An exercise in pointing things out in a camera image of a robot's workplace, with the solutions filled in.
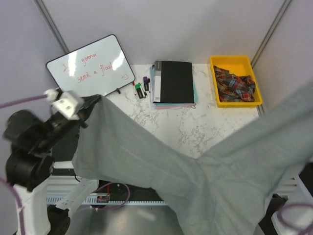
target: red handwritten text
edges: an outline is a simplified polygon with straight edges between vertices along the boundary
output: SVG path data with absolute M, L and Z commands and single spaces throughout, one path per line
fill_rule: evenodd
M 68 67 L 65 64 L 62 64 L 62 65 L 64 66 L 63 72 L 65 72 L 65 70 L 67 70 Z
M 86 64 L 86 61 L 88 61 L 88 60 L 90 60 L 91 58 L 96 57 L 96 56 L 97 56 L 97 54 L 93 54 L 93 55 L 89 55 L 89 56 L 83 58 L 83 59 L 82 59 L 82 62 L 84 63 L 84 66 L 87 65 L 87 64 Z
M 77 80 L 78 80 L 79 82 L 82 82 L 82 81 L 84 81 L 84 80 L 85 80 L 86 78 L 88 78 L 88 77 L 91 77 L 91 75 L 89 75 L 89 73 L 86 72 L 85 75 L 78 77 Z
M 105 66 L 105 67 L 104 67 L 104 65 L 100 65 L 100 69 L 102 70 L 102 75 L 101 75 L 101 76 L 104 76 L 104 71 L 105 71 L 105 70 L 111 70 L 111 69 L 112 69 L 112 64 L 111 64 L 111 62 L 110 62 L 110 65 Z
M 125 76 L 122 76 L 122 78 L 123 78 L 124 80 L 127 80 L 129 77 L 128 77 L 128 75 L 126 74 Z

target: white cable clip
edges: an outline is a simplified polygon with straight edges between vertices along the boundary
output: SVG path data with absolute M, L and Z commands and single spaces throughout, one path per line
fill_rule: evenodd
M 57 99 L 59 93 L 57 92 L 56 89 L 49 89 L 49 90 L 45 91 L 44 94 L 47 96 L 46 100 L 48 102 L 53 102 Z
M 18 213 L 21 213 L 21 211 L 24 209 L 24 207 L 18 207 L 17 208 L 17 211 L 18 211 Z

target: whiteboard frame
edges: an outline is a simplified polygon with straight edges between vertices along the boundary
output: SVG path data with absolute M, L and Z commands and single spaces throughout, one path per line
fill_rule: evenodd
M 119 47 L 121 48 L 121 50 L 122 50 L 122 52 L 123 52 L 123 54 L 124 54 L 124 57 L 125 57 L 125 59 L 126 59 L 126 62 L 127 62 L 128 66 L 129 66 L 129 68 L 131 69 L 133 75 L 134 75 L 134 80 L 133 80 L 133 81 L 130 81 L 130 82 L 127 83 L 126 85 L 124 85 L 124 86 L 122 86 L 122 87 L 120 87 L 120 88 L 117 88 L 115 91 L 112 91 L 112 92 L 110 92 L 110 93 L 108 93 L 108 94 L 106 94 L 106 95 L 104 95 L 104 96 L 110 95 L 110 94 L 112 94 L 113 92 L 119 92 L 119 93 L 120 93 L 119 90 L 120 90 L 121 88 L 123 88 L 123 87 L 125 87 L 125 86 L 127 86 L 127 85 L 129 85 L 129 84 L 131 84 L 131 83 L 133 83 L 133 82 L 136 80 L 136 76 L 135 76 L 134 71 L 133 71 L 131 65 L 130 65 L 129 62 L 128 62 L 128 59 L 126 58 L 126 55 L 125 55 L 125 53 L 124 53 L 124 50 L 123 50 L 123 48 L 121 47 L 121 44 L 119 43 L 119 41 L 118 41 L 118 39 L 117 39 L 117 36 L 116 36 L 115 34 L 110 34 L 110 35 L 108 35 L 108 36 L 105 36 L 105 37 L 103 37 L 103 38 L 100 38 L 100 39 L 98 39 L 98 40 L 96 40 L 96 41 L 94 41 L 94 42 L 92 42 L 92 43 L 89 43 L 89 44 L 87 44 L 87 45 L 84 45 L 84 46 L 82 46 L 82 47 L 80 47 L 80 48 L 78 48 L 78 49 L 76 49 L 76 50 L 70 51 L 69 53 L 66 53 L 66 54 L 64 54 L 64 55 L 61 55 L 61 56 L 59 56 L 59 57 L 53 59 L 53 60 L 48 61 L 48 62 L 45 64 L 45 67 L 46 67 L 46 69 L 49 71 L 49 73 L 51 74 L 51 76 L 52 76 L 52 78 L 54 79 L 55 83 L 56 83 L 57 85 L 59 85 L 58 82 L 57 82 L 57 81 L 55 80 L 55 78 L 53 77 L 53 75 L 52 75 L 52 73 L 50 72 L 50 70 L 48 69 L 48 64 L 49 64 L 50 62 L 55 61 L 55 60 L 57 60 L 57 59 L 59 59 L 59 58 L 61 58 L 61 57 L 63 57 L 63 56 L 66 56 L 66 55 L 68 55 L 68 54 L 70 54 L 70 53 L 72 53 L 72 52 L 74 52 L 74 51 L 77 51 L 77 50 L 80 50 L 80 49 L 82 49 L 82 48 L 84 48 L 84 47 L 87 47 L 87 46 L 89 46 L 89 45 L 91 45 L 91 44 L 93 44 L 93 43 L 96 43 L 96 42 L 100 41 L 100 40 L 103 40 L 103 39 L 105 39 L 105 38 L 107 38 L 107 37 L 109 37 L 109 36 L 114 36 L 114 37 L 116 38 L 116 41 L 117 41 Z

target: black notebook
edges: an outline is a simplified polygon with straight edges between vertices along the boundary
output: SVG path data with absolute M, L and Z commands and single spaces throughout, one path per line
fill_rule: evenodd
M 153 95 L 153 103 L 195 103 L 192 64 L 156 61 Z

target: whiteboard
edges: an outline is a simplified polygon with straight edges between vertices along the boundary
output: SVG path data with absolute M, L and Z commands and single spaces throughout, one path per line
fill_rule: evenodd
M 105 96 L 135 80 L 115 35 L 49 61 L 46 67 L 63 91 L 79 96 Z

